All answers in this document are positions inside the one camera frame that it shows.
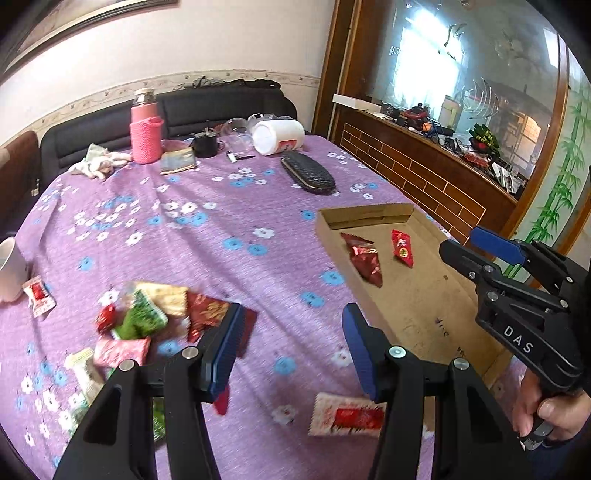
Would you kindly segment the person's right hand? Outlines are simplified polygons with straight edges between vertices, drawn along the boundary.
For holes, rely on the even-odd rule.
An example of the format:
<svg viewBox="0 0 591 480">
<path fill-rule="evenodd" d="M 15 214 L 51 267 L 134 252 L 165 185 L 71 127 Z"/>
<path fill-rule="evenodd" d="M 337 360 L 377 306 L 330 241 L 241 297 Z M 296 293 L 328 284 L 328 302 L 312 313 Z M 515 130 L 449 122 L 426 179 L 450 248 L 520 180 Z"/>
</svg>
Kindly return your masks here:
<svg viewBox="0 0 591 480">
<path fill-rule="evenodd" d="M 543 399 L 538 377 L 527 370 L 512 412 L 513 429 L 521 437 L 530 434 L 534 415 L 553 426 L 549 435 L 551 441 L 567 441 L 575 437 L 589 419 L 590 397 L 582 391 Z"/>
</svg>

